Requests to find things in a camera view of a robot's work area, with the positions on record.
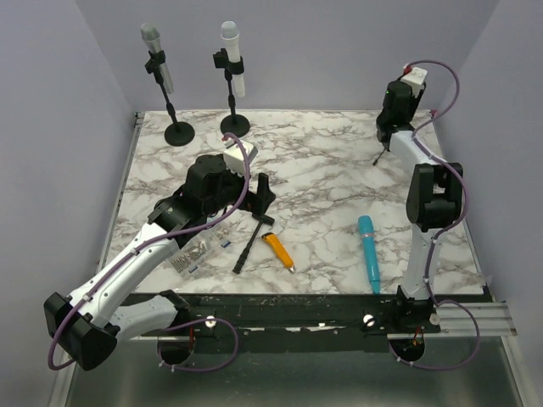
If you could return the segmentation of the blue microphone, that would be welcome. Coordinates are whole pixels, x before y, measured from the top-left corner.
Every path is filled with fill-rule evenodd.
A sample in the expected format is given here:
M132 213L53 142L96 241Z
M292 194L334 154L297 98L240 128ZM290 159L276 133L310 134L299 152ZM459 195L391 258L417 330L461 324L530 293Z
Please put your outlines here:
M375 247L375 234L372 219L368 215L358 219L358 232L366 262L367 276L373 294L380 294L380 272L378 268L378 256Z

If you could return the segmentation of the black tripod shock-mount stand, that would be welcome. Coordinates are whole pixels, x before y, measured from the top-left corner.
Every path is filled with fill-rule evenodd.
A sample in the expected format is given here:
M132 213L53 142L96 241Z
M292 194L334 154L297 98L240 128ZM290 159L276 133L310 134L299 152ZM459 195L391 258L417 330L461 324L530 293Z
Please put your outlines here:
M379 162L379 160L383 157L383 155L385 153L388 152L388 149L386 147L383 148L383 150L378 154L377 158L375 158L375 160L373 160L372 162L372 166L376 166Z

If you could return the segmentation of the white microphone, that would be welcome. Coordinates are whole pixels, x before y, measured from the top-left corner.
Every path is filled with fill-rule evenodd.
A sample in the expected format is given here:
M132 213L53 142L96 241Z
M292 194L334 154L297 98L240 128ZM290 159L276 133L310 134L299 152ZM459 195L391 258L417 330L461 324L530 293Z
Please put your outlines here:
M221 25L221 39L227 51L228 66L232 74L234 88L239 98L245 96L244 66L239 49L239 29L235 22L225 21Z

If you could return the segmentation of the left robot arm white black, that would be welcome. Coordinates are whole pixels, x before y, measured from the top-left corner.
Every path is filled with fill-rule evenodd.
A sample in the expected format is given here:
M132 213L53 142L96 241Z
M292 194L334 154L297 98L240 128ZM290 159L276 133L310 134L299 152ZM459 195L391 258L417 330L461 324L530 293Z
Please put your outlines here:
M44 315L53 346L60 346L84 371L101 365L121 339L165 330L182 333L188 314L171 293L123 306L143 279L201 231L236 210L263 215L276 196L269 177L258 175L255 192L237 160L225 154L202 155L189 167L185 182L154 206L139 233L91 278L68 295L52 293Z

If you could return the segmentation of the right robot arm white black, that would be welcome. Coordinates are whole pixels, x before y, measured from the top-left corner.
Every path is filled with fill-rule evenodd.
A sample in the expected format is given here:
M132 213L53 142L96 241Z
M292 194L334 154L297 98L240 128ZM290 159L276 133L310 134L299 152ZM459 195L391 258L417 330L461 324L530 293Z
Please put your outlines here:
M412 136L411 121L423 91L415 93L405 80L391 81L376 120L377 139L411 174L406 216L412 240L408 266L390 311L392 326L409 332L427 323L434 312L429 293L434 285L441 249L439 232L453 226L462 212L463 168L458 163L443 166L435 154Z

